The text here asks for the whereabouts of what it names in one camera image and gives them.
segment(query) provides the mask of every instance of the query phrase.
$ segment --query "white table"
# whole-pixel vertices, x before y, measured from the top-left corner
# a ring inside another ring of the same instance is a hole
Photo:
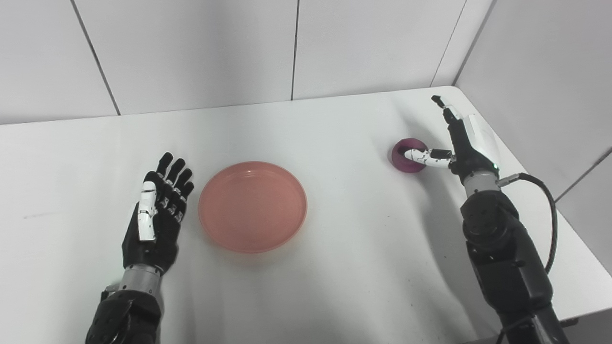
[[[144,174],[165,151],[196,190],[164,276],[163,343],[461,343],[499,329],[465,250],[449,171],[403,174],[401,138],[450,139],[432,94],[475,112],[456,88],[354,95],[0,127],[0,333],[6,343],[82,343],[99,293],[122,275],[121,242]],[[499,142],[501,174],[523,171]],[[308,197],[298,235],[258,255],[216,247],[199,191],[245,160],[292,172]],[[505,192],[545,258],[548,205]],[[612,307],[612,277],[568,223],[550,274],[561,319]]]

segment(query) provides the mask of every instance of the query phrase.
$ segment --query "robotic hand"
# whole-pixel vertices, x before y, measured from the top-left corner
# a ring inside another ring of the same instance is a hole
[[[164,154],[157,171],[144,178],[140,202],[123,240],[125,272],[102,292],[86,344],[153,344],[162,311],[157,300],[162,275],[174,264],[176,240],[193,191],[185,160]]]
[[[463,117],[438,95],[431,98],[441,109],[455,153],[427,149],[408,138],[398,142],[392,162],[400,171],[416,173],[425,165],[448,168],[463,184],[467,200],[461,207],[468,256],[487,303],[503,325],[511,344],[567,344],[551,303],[548,279],[556,250],[556,209],[550,191],[525,173],[499,178],[494,135],[477,116]],[[538,185],[551,206],[553,235],[546,266],[542,264],[519,214],[501,187],[523,179]]]

